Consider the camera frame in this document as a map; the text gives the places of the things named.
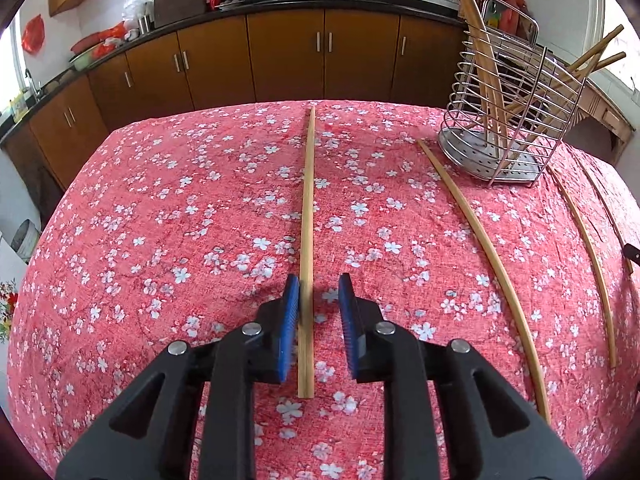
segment black countertop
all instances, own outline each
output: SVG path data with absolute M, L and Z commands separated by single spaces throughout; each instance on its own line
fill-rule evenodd
M 147 41 L 154 40 L 165 34 L 170 34 L 182 28 L 192 27 L 200 23 L 210 22 L 212 20 L 218 20 L 227 18 L 229 16 L 238 16 L 242 14 L 254 14 L 256 12 L 268 12 L 270 10 L 284 10 L 284 9 L 359 9 L 369 10 L 371 12 L 388 12 L 392 14 L 401 14 L 404 16 L 416 16 L 419 18 L 425 18 L 429 20 L 436 20 L 438 22 L 448 23 L 449 25 L 455 25 L 457 27 L 465 27 L 466 23 L 459 19 L 458 12 L 455 9 L 441 6 L 424 0 L 223 0 L 222 4 L 227 4 L 221 9 L 212 10 L 180 20 L 165 27 L 152 30 L 148 34 L 137 38 L 134 41 L 125 43 L 120 48 L 111 52 L 107 56 L 100 58 L 98 61 L 89 65 L 86 69 L 76 72 L 75 70 L 67 70 L 59 76 L 52 79 L 60 80 L 60 84 L 44 96 L 40 101 L 36 102 L 26 115 L 14 123 L 13 118 L 9 118 L 3 124 L 0 124 L 0 146 L 6 142 L 6 140 L 15 132 L 20 130 L 23 124 L 28 122 L 34 114 L 37 113 L 40 108 L 51 101 L 59 92 L 66 88 L 71 82 L 75 81 L 82 74 L 90 72 L 92 69 L 100 66 L 102 63 L 107 62 L 112 57 L 119 56 L 123 52 L 126 52 L 130 48 L 139 46 Z

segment dish rack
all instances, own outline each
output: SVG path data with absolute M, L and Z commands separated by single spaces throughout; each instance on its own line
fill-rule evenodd
M 483 16 L 490 1 L 484 3 Z M 516 7 L 500 3 L 531 21 Z M 489 186 L 532 185 L 569 129 L 586 78 L 568 72 L 546 47 L 491 27 L 482 40 L 469 27 L 438 142 L 453 163 Z M 481 58 L 487 49 L 493 50 L 497 73 L 488 72 Z M 499 79 L 500 88 L 487 86 L 490 76 Z M 489 99 L 495 91 L 502 93 L 504 107 Z

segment pink floral tablecloth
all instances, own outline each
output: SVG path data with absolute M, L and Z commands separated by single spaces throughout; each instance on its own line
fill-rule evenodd
M 117 130 L 67 191 L 18 300 L 9 351 L 15 430 L 53 473 L 65 451 L 175 339 L 203 344 L 253 319 L 298 272 L 309 102 L 217 108 Z M 350 380 L 340 273 L 417 337 L 465 338 L 521 393 L 532 387 L 480 245 L 415 139 L 442 111 L 322 101 L 316 123 L 316 398 L 258 386 L 260 479 L 382 477 L 383 394 Z M 574 156 L 600 182 L 626 240 L 640 210 L 608 164 L 561 146 L 552 164 L 588 220 L 614 311 L 609 370 L 598 289 L 548 174 L 491 189 L 449 168 L 497 247 L 536 340 L 552 426 L 587 472 L 626 426 L 639 362 L 638 280 Z M 444 456 L 442 429 L 438 441 Z M 199 450 L 194 450 L 197 460 Z

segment bamboo strip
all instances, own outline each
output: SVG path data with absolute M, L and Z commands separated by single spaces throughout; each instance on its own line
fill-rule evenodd
M 578 166 L 580 166 L 580 168 L 582 169 L 582 172 L 584 173 L 584 176 L 586 176 L 587 180 L 591 183 L 591 186 L 593 187 L 593 190 L 595 191 L 596 195 L 600 199 L 600 202 L 602 202 L 602 206 L 604 207 L 604 211 L 607 213 L 607 217 L 609 218 L 609 222 L 611 223 L 611 225 L 613 227 L 613 231 L 615 232 L 616 237 L 618 238 L 618 241 L 620 242 L 620 247 L 623 248 L 625 246 L 625 240 L 622 237 L 622 232 L 620 232 L 620 228 L 618 227 L 618 224 L 616 223 L 616 219 L 613 216 L 613 212 L 611 211 L 611 209 L 609 207 L 609 204 L 607 204 L 607 201 L 604 200 L 604 196 L 603 196 L 602 192 L 600 191 L 600 188 L 596 184 L 595 179 L 591 176 L 591 173 L 589 173 L 587 168 L 584 167 L 584 164 L 582 163 L 582 161 L 577 156 L 575 156 L 575 154 L 573 154 L 573 153 L 572 153 L 572 156 L 575 159 L 575 161 L 578 163 Z M 626 258 L 623 258 L 623 260 L 626 262 L 626 268 L 629 270 L 629 274 L 633 274 L 634 273 L 634 264 L 631 262 L 631 260 L 627 260 Z
M 593 267 L 593 274 L 596 278 L 596 284 L 598 285 L 598 291 L 600 293 L 600 302 L 602 303 L 602 317 L 604 318 L 605 330 L 607 332 L 607 343 L 609 345 L 609 367 L 615 368 L 618 361 L 618 353 L 616 351 L 616 334 L 613 328 L 613 314 L 611 313 L 611 305 L 609 304 L 609 293 L 607 291 L 607 284 L 604 281 L 604 275 L 602 273 L 602 267 L 596 257 L 596 251 L 591 243 L 587 229 L 582 221 L 580 212 L 574 203 L 574 200 L 565 189 L 562 181 L 558 177 L 558 174 L 551 166 L 546 167 L 553 180 L 556 182 L 556 186 L 560 190 L 560 193 L 564 197 L 569 209 L 571 210 L 574 221 L 580 231 L 580 236 L 584 241 L 584 245 L 587 247 L 587 252 L 591 259 L 591 267 Z
M 298 396 L 314 397 L 314 153 L 316 107 L 311 107 L 306 132 L 305 181 L 300 241 L 300 321 L 298 325 Z
M 427 148 L 427 145 L 424 143 L 424 141 L 418 140 L 418 144 L 427 155 L 427 157 L 429 157 L 429 160 L 433 164 L 433 167 L 436 169 L 442 181 L 453 195 L 453 198 L 462 210 L 462 213 L 465 215 L 466 221 L 469 223 L 469 225 L 471 225 L 476 238 L 478 238 L 478 241 L 482 245 L 487 258 L 489 259 L 489 263 L 491 263 L 491 266 L 494 269 L 495 275 L 498 278 L 498 282 L 500 283 L 500 287 L 502 288 L 502 293 L 509 303 L 511 315 L 513 316 L 513 320 L 515 321 L 516 327 L 518 329 L 518 334 L 520 335 L 520 341 L 522 343 L 522 347 L 524 348 L 524 353 L 527 358 L 527 364 L 529 365 L 531 381 L 533 382 L 533 389 L 536 396 L 538 412 L 547 421 L 547 423 L 550 424 L 551 416 L 549 412 L 549 402 L 546 397 L 545 380 L 542 374 L 540 360 L 538 359 L 538 352 L 536 351 L 536 346 L 533 343 L 533 338 L 531 336 L 531 331 L 529 330 L 527 318 L 522 311 L 520 300 L 518 299 L 518 295 L 513 288 L 511 280 L 509 279 L 509 275 L 507 274 L 507 271 L 504 268 L 504 265 L 502 264 L 500 256 L 498 256 L 493 243 L 484 230 L 482 223 L 479 221 L 476 213 L 471 209 L 471 206 L 466 201 L 464 195 L 462 195 L 460 188 L 456 186 L 447 171 L 442 167 L 440 161 L 436 158 L 435 155 L 433 155 L 433 152 L 429 148 Z

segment wooden chopstick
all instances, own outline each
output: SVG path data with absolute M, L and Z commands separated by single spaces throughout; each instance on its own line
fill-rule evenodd
M 556 182 L 556 186 L 560 190 L 560 193 L 564 197 L 565 202 L 569 206 L 572 216 L 574 217 L 574 221 L 578 226 L 578 231 L 580 231 L 580 236 L 584 241 L 584 245 L 587 247 L 587 252 L 589 253 L 589 258 L 591 259 L 591 267 L 593 267 L 593 274 L 596 278 L 596 284 L 598 285 L 598 291 L 600 293 L 600 302 L 602 303 L 602 316 L 604 317 L 605 330 L 607 332 L 607 343 L 609 345 L 609 367 L 615 368 L 618 362 L 618 353 L 616 351 L 616 333 L 613 328 L 613 314 L 611 313 L 611 305 L 609 303 L 609 293 L 607 291 L 607 283 L 604 281 L 604 274 L 602 272 L 602 267 L 596 257 L 596 251 L 593 247 L 593 243 L 591 243 L 591 239 L 589 238 L 589 234 L 587 233 L 587 229 L 582 221 L 582 217 L 580 216 L 580 212 L 578 211 L 577 206 L 574 203 L 574 200 L 569 195 L 568 191 L 562 184 L 562 181 L 558 177 L 558 174 L 554 171 L 551 166 L 546 167 L 547 171 Z
M 464 195 L 462 195 L 460 188 L 456 186 L 455 182 L 453 182 L 447 171 L 440 164 L 440 161 L 436 158 L 435 155 L 433 155 L 433 152 L 429 148 L 427 148 L 427 145 L 424 143 L 424 141 L 418 140 L 418 144 L 420 145 L 424 153 L 429 157 L 429 160 L 440 175 L 443 183 L 445 184 L 445 186 L 447 186 L 447 188 L 453 195 L 453 198 L 462 210 L 462 213 L 465 215 L 466 221 L 469 223 L 469 225 L 471 225 L 476 238 L 478 238 L 478 241 L 482 245 L 487 258 L 489 259 L 489 263 L 491 263 L 491 266 L 494 269 L 494 273 L 498 278 L 500 287 L 502 288 L 502 293 L 509 303 L 511 315 L 513 316 L 513 320 L 516 323 L 518 334 L 520 335 L 520 341 L 522 343 L 522 347 L 524 348 L 524 353 L 527 358 L 527 364 L 529 365 L 531 381 L 533 383 L 533 389 L 536 396 L 538 413 L 546 420 L 548 424 L 550 424 L 551 414 L 549 412 L 549 402 L 546 396 L 545 378 L 542 373 L 542 367 L 540 366 L 540 360 L 538 359 L 538 352 L 536 351 L 536 346 L 531 336 L 531 330 L 529 329 L 527 318 L 524 315 L 522 306 L 520 305 L 520 300 L 518 299 L 518 295 L 513 288 L 513 283 L 511 283 L 511 280 L 509 279 L 507 270 L 504 268 L 504 265 L 500 260 L 500 256 L 498 256 L 498 253 L 495 250 L 495 246 L 491 242 L 489 235 L 484 230 L 484 227 L 476 216 L 476 213 L 471 209 L 469 202 L 467 202 Z
M 465 14 L 465 19 L 470 25 L 469 34 L 475 49 L 474 59 L 478 66 L 478 79 L 481 94 L 489 101 L 488 111 L 494 126 L 492 130 L 498 132 L 496 141 L 502 146 L 502 140 L 508 138 L 508 126 L 504 107 L 502 84 L 498 74 L 498 66 L 495 62 L 495 54 L 491 45 L 491 39 L 486 31 L 480 9 L 476 0 L 460 0 Z
M 300 241 L 300 309 L 298 323 L 298 396 L 314 396 L 314 153 L 316 107 L 311 107 L 306 132 L 305 180 Z
M 584 65 L 591 57 L 595 56 L 597 53 L 604 51 L 607 45 L 615 38 L 620 32 L 625 30 L 623 25 L 618 25 L 614 28 L 609 34 L 607 34 L 604 38 L 602 38 L 598 43 L 593 45 L 587 52 L 582 54 L 578 59 L 576 59 L 571 65 L 569 65 L 566 70 L 567 72 L 575 72 L 582 65 Z
M 609 222 L 613 227 L 613 231 L 615 232 L 616 237 L 618 238 L 618 241 L 620 242 L 620 247 L 623 248 L 625 246 L 626 242 L 625 242 L 624 238 L 622 237 L 622 232 L 620 232 L 620 228 L 618 227 L 618 224 L 616 223 L 616 219 L 613 216 L 613 212 L 611 211 L 611 208 L 609 207 L 609 204 L 607 204 L 607 201 L 604 200 L 604 196 L 603 196 L 602 192 L 600 191 L 600 188 L 596 184 L 595 179 L 593 178 L 591 173 L 589 173 L 587 168 L 585 168 L 585 166 L 582 163 L 582 161 L 580 160 L 580 158 L 578 158 L 573 151 L 572 151 L 571 154 L 572 154 L 572 157 L 574 158 L 574 160 L 576 161 L 576 163 L 578 164 L 578 166 L 580 166 L 580 168 L 582 169 L 582 172 L 584 173 L 584 176 L 586 176 L 587 180 L 591 183 L 591 187 L 593 187 L 593 190 L 595 191 L 596 195 L 600 199 L 600 202 L 602 202 L 602 206 L 604 207 L 604 211 L 607 214 L 607 217 L 609 218 Z M 626 268 L 628 269 L 629 274 L 633 274 L 634 273 L 634 264 L 630 260 L 627 260 L 626 258 L 623 258 L 623 260 L 626 262 Z
M 615 63 L 616 61 L 625 59 L 625 57 L 626 57 L 626 52 L 619 52 L 617 54 L 614 54 L 613 56 L 609 56 L 607 57 L 607 59 L 603 59 L 601 62 L 599 62 L 593 71 L 597 72 L 598 70 L 606 68 L 607 66 L 609 66 L 612 63 Z

